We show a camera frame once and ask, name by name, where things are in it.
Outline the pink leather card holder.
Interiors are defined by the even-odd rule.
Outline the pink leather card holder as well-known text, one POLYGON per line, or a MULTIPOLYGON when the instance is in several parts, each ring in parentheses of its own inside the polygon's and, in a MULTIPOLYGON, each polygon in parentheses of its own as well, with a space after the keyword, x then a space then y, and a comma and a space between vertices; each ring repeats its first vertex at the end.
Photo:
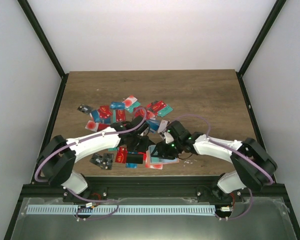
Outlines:
POLYGON ((150 169, 162 170, 164 165, 176 164, 180 162, 179 158, 165 159, 155 156, 157 153, 153 153, 155 145, 150 145, 146 151, 145 167, 150 169))

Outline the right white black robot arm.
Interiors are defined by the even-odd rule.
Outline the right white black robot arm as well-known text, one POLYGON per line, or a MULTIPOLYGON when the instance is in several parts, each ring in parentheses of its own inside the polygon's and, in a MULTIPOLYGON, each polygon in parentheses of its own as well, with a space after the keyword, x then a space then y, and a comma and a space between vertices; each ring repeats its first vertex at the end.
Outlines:
POLYGON ((226 200, 233 191, 248 188, 261 191, 274 183, 277 163, 253 138, 244 141, 223 140, 202 132, 190 133, 179 121, 170 123, 161 133, 163 140, 157 143, 150 155, 173 160, 182 153, 210 156, 233 165, 234 171, 224 173, 212 188, 213 198, 226 200))

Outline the plain black card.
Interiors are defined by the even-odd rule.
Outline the plain black card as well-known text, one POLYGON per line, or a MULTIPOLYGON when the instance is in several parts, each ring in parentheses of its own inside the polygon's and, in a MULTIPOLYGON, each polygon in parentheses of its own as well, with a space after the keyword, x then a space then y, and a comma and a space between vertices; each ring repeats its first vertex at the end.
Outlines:
POLYGON ((128 153, 126 157, 127 164, 142 165, 144 162, 144 155, 139 153, 128 153))

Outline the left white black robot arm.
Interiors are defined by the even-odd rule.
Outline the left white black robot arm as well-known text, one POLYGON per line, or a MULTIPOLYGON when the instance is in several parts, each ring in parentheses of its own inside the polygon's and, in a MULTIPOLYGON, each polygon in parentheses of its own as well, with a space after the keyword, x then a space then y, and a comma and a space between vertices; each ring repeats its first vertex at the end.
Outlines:
POLYGON ((79 201, 87 202, 92 196, 92 189, 84 176, 74 170, 75 163, 97 152, 126 144, 127 140, 146 129, 146 123, 145 117, 138 116, 128 123, 116 122, 82 137, 53 137, 38 156, 35 181, 62 186, 79 201))

